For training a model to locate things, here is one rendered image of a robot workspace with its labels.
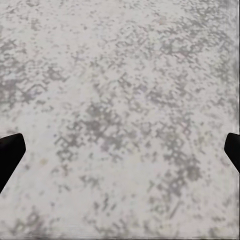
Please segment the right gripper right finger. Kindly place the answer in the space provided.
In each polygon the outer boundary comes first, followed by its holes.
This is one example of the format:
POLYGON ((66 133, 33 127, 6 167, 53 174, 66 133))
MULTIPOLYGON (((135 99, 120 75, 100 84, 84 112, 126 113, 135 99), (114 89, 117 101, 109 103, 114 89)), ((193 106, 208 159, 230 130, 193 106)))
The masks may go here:
POLYGON ((229 133, 227 135, 224 151, 235 165, 240 173, 240 135, 236 133, 229 133))

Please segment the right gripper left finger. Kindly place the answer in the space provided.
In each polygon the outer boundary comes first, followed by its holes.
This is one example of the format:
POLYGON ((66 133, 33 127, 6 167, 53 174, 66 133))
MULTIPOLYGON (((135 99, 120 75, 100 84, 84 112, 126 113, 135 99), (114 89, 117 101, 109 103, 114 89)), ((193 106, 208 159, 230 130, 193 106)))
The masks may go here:
POLYGON ((0 138, 0 193, 26 152, 21 133, 0 138))

